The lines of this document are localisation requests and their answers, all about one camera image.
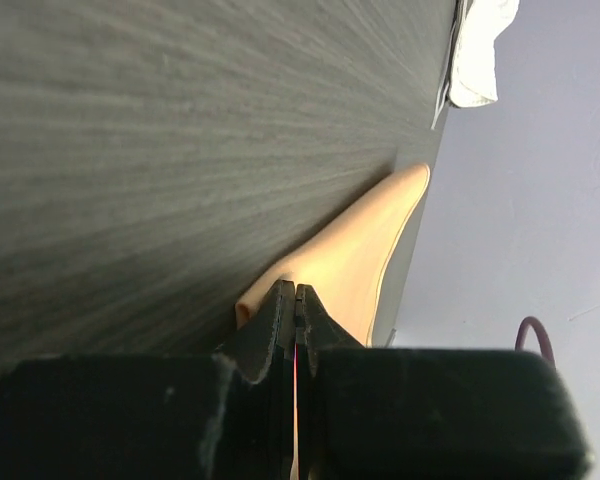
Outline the peach cloth napkin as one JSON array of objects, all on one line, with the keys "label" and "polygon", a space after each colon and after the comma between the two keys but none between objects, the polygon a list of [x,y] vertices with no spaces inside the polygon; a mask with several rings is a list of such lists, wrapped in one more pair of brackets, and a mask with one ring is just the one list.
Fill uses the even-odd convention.
[{"label": "peach cloth napkin", "polygon": [[274,282],[287,280],[312,286],[331,318],[369,346],[389,260],[429,180],[429,166],[416,164],[380,181],[242,294],[237,326],[255,317]]}]

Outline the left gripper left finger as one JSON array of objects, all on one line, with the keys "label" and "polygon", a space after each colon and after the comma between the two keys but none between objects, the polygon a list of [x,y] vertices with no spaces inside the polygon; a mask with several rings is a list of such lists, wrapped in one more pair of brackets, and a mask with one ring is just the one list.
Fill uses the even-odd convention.
[{"label": "left gripper left finger", "polygon": [[0,379],[0,479],[286,479],[295,287],[219,349],[56,356]]}]

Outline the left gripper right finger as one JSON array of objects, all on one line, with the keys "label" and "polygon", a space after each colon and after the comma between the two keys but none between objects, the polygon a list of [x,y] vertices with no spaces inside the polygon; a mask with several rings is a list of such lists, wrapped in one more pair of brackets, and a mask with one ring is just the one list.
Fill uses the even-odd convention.
[{"label": "left gripper right finger", "polygon": [[593,450],[555,366],[516,350],[365,347],[296,293],[302,479],[583,479]]}]

